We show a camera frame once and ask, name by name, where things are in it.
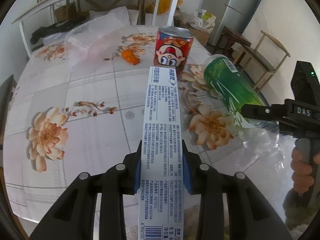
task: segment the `green bottle label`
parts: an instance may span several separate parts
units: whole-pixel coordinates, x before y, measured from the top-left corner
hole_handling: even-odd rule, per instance
[[[208,61],[210,62],[204,70],[204,79],[219,94],[235,125],[243,128],[254,127],[252,120],[241,115],[241,107],[245,104],[264,106],[261,98],[227,57],[213,55]]]

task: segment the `silver screw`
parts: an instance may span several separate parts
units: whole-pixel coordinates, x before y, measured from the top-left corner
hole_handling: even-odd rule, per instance
[[[238,179],[244,179],[245,178],[245,174],[243,172],[237,172],[236,174]]]
[[[202,171],[207,171],[209,169],[209,165],[204,163],[201,164],[199,167]]]
[[[82,180],[87,179],[88,177],[89,177],[89,174],[86,172],[83,172],[79,175],[79,179],[82,179]]]
[[[125,169],[125,165],[123,163],[117,164],[116,170],[117,171],[123,171]]]

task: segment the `red can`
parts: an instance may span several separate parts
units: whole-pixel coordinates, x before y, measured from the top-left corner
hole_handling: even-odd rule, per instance
[[[155,66],[176,67],[177,75],[187,62],[193,34],[184,28],[159,27],[156,41]]]

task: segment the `silver can rim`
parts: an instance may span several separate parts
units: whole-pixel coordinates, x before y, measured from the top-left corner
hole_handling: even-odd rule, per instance
[[[173,30],[173,29],[182,31],[182,32],[186,33],[186,35],[181,36],[181,35],[170,32],[170,30]],[[194,35],[188,29],[175,27],[175,26],[162,26],[162,27],[159,27],[158,30],[161,33],[167,34],[169,36],[177,37],[177,38],[192,39],[194,37]]]

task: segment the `chair seat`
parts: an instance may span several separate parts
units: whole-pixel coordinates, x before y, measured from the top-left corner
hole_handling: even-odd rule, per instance
[[[255,49],[250,48],[246,45],[243,45],[243,47],[245,48],[245,50],[250,53],[252,55],[252,57],[254,57],[266,70],[268,70],[271,73],[275,73],[276,70],[273,67],[273,65],[271,65],[265,57],[263,57],[259,52],[257,52]]]

